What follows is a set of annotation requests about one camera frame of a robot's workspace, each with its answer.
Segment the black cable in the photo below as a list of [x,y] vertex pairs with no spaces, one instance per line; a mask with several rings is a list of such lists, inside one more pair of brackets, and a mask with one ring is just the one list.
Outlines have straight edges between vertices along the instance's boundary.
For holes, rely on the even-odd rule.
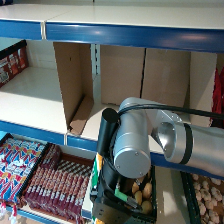
[[174,107],[174,106],[167,106],[161,104],[141,104],[141,105],[134,105],[130,107],[123,108],[118,112],[118,115],[121,116],[122,114],[130,111],[130,110],[142,110],[142,109],[157,109],[157,110],[169,110],[173,112],[183,112],[187,114],[194,114],[203,117],[211,117],[213,119],[224,120],[224,114],[217,114],[203,110],[194,110],[194,109],[187,109],[182,107]]

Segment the product package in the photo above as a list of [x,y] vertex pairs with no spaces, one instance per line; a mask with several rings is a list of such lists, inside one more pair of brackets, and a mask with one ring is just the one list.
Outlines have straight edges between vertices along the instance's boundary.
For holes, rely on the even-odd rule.
[[22,40],[0,51],[0,88],[28,67],[26,46],[26,41]]

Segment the silver cylinder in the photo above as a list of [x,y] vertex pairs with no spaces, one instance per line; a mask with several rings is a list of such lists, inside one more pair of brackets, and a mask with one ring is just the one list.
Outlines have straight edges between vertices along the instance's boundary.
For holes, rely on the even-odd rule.
[[185,163],[187,166],[224,176],[224,130],[195,125],[189,125],[189,127],[192,139],[186,135],[186,128],[181,123],[174,122],[165,126],[161,124],[158,127],[157,138],[164,150],[166,160],[181,163],[186,157],[187,148],[192,145],[192,152]]
[[147,117],[144,110],[132,110],[121,116],[114,146],[114,166],[127,178],[139,178],[150,169]]

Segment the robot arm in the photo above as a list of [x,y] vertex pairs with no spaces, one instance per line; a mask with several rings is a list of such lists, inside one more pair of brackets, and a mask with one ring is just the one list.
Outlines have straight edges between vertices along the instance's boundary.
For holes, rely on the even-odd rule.
[[[128,98],[122,102],[119,111],[137,104],[159,105],[153,101]],[[151,135],[163,149],[167,161],[224,176],[223,129],[186,124],[177,114],[156,109],[132,110],[121,115],[114,147],[114,165],[117,167],[120,161],[124,162],[125,154],[132,163],[127,165],[127,172],[125,168],[117,169],[118,172],[129,178],[137,178],[145,175],[150,166],[146,115]],[[140,156],[131,156],[132,152]]]
[[[146,104],[160,109],[136,109]],[[127,195],[134,181],[151,167],[148,130],[169,162],[224,176],[224,130],[185,124],[177,114],[161,108],[156,102],[128,98],[118,113],[110,108],[102,113],[97,152],[103,166],[91,200],[93,215],[105,223],[116,223],[121,217],[119,223],[127,221],[134,212],[127,204],[139,209]],[[124,193],[126,199],[122,202],[123,196],[119,198],[116,192]]]

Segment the cardboard box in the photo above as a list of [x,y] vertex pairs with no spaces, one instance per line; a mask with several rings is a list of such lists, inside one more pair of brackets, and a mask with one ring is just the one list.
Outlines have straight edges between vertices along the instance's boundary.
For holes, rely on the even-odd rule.
[[140,97],[144,48],[100,46],[101,102],[120,105]]
[[[204,52],[191,53],[190,108],[211,112],[216,66],[217,54]],[[209,127],[210,118],[191,115],[191,123]]]
[[190,52],[147,49],[141,98],[182,107],[189,72]]
[[72,121],[80,135],[93,105],[90,45],[54,42],[54,49],[66,124]]

